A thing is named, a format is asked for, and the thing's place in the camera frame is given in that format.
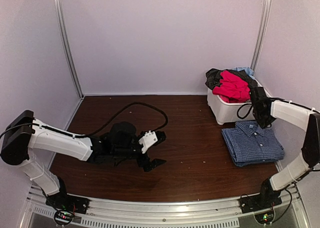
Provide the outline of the blue checkered shirt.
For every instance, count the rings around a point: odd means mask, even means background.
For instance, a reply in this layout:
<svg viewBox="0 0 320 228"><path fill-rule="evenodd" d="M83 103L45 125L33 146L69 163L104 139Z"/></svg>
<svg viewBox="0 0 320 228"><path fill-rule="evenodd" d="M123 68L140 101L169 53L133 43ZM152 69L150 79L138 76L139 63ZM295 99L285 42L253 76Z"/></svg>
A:
<svg viewBox="0 0 320 228"><path fill-rule="evenodd" d="M273 129L262 129L256 121L237 121L233 128L224 128L221 133L234 164L273 163L285 156Z"/></svg>

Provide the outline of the blue polo shirt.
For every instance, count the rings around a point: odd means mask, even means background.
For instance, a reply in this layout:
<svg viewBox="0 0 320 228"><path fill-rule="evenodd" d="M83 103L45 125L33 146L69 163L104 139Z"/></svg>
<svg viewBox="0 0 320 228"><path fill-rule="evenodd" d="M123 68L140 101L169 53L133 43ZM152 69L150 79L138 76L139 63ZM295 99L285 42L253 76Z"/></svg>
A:
<svg viewBox="0 0 320 228"><path fill-rule="evenodd" d="M248 165L253 165L252 162L236 162L235 165L237 167L244 167L244 166L248 166Z"/></svg>

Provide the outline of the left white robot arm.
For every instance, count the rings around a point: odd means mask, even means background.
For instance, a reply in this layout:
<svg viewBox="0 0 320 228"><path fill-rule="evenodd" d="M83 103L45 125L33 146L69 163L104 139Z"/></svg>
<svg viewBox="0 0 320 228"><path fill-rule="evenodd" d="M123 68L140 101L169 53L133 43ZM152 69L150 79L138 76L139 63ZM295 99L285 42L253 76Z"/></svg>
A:
<svg viewBox="0 0 320 228"><path fill-rule="evenodd" d="M147 151L162 143L166 134L159 129L136 134L129 122L113 124L110 131L100 135L80 135L49 126L34 118L30 110L24 111L1 134L1 159L8 165L19 167L35 182L61 210L72 206L66 195L64 182L52 174L33 153L34 149L67 155L91 164L136 160L140 168L149 172L165 164L163 159L151 160Z"/></svg>

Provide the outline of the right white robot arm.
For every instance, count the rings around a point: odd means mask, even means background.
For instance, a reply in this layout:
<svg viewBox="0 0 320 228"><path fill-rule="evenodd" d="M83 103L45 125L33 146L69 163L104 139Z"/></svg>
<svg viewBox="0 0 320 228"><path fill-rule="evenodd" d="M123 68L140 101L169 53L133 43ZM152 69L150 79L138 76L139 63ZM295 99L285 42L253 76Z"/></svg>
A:
<svg viewBox="0 0 320 228"><path fill-rule="evenodd" d="M294 154L284 159L285 166L268 180L273 191L281 191L289 184L298 182L320 163L320 113L314 108L268 97L263 87L250 91L253 116L261 128L275 122L276 137L284 142L288 152L293 146Z"/></svg>

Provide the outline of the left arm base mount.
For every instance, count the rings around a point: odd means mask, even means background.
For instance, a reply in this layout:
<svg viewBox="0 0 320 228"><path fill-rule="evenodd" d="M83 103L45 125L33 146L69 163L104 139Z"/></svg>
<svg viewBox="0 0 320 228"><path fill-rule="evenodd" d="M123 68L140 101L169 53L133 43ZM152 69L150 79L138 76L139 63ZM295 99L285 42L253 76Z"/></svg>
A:
<svg viewBox="0 0 320 228"><path fill-rule="evenodd" d="M63 210L71 213L79 213L85 215L87 213L87 209L90 203L89 199L69 195L67 193L65 183L61 179L59 179L59 185L60 188L58 190L58 193L54 195L49 196L45 192L43 192L43 194L46 197L45 204L57 210Z"/></svg>

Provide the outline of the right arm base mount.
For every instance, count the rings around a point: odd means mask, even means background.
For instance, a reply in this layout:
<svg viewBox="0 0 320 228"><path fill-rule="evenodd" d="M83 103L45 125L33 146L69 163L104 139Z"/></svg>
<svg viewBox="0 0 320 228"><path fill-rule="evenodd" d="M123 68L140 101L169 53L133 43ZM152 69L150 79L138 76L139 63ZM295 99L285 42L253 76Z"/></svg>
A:
<svg viewBox="0 0 320 228"><path fill-rule="evenodd" d="M238 203L243 214L269 209L272 205L282 204L280 198L281 191L274 191L270 182L265 180L260 192L256 195L242 194L238 199Z"/></svg>

